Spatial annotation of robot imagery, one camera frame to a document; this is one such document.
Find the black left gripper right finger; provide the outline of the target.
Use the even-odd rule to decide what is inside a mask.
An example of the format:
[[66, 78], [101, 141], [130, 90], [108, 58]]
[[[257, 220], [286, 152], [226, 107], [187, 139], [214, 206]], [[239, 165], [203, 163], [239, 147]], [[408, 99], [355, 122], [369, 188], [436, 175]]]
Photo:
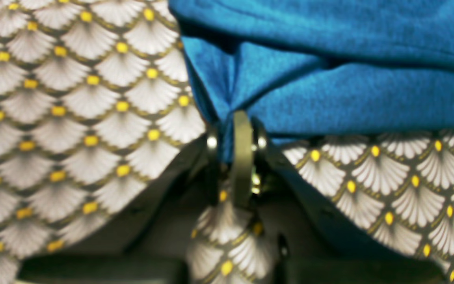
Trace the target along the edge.
[[238, 208], [256, 211], [277, 198], [295, 202], [313, 232], [318, 256], [297, 256], [283, 234], [277, 237], [279, 262], [274, 284], [442, 284], [431, 261], [393, 252], [369, 237], [330, 200], [299, 176], [267, 137], [261, 121], [246, 112], [233, 115], [233, 199]]

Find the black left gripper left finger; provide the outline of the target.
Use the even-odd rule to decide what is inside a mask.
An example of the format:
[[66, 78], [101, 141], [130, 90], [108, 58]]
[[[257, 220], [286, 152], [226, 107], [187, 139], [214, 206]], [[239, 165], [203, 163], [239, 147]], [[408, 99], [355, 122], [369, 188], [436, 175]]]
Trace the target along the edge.
[[24, 262], [33, 284], [187, 284], [185, 228], [218, 200], [217, 130], [187, 144], [165, 171], [100, 230], [65, 252]]

